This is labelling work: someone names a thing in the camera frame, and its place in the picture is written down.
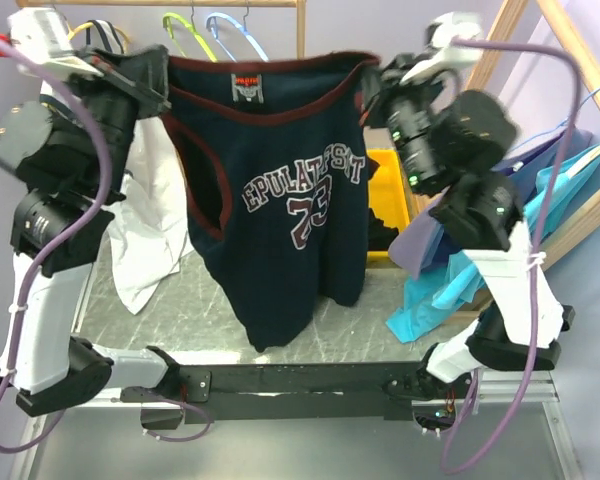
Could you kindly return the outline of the green hanger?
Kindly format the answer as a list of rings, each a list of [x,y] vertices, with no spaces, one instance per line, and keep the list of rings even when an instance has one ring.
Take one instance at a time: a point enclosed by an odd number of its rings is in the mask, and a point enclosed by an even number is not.
[[[187,57],[187,52],[180,44],[176,34],[176,31],[180,30],[186,32],[188,36],[197,43],[209,61],[218,61],[217,56],[214,54],[209,44],[196,29],[194,22],[187,20],[175,12],[167,12],[162,16],[162,27],[182,57]]]

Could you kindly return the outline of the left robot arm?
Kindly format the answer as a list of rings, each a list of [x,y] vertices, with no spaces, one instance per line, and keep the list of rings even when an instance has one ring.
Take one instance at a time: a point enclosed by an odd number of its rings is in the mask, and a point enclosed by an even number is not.
[[[0,167],[27,186],[13,217],[16,290],[0,356],[0,387],[37,417],[82,405],[108,388],[166,402],[180,367],[156,347],[110,349],[72,333],[73,315],[121,183],[138,121],[169,109],[169,54],[152,46],[118,55],[85,48],[83,71],[56,85],[59,111],[38,100],[14,107],[0,127]]]

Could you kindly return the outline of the navy tank top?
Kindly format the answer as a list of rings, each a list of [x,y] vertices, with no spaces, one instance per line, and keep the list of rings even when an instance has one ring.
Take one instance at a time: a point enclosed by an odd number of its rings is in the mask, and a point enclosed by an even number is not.
[[[282,347],[327,297],[365,281],[367,52],[299,60],[171,57],[162,116],[186,181],[188,234],[251,346]]]

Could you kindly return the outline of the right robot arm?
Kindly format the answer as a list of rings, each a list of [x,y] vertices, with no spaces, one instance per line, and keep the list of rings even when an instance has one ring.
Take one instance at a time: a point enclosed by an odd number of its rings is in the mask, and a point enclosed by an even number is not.
[[[551,371],[572,307],[559,303],[532,251],[531,219],[514,181],[496,170],[517,129],[491,95],[468,90],[432,103],[453,67],[420,74],[424,58],[396,56],[363,79],[364,125],[388,129],[412,190],[434,199],[429,217],[466,255],[492,300],[463,331],[431,346],[418,368],[387,384],[409,399],[442,397],[478,368]]]

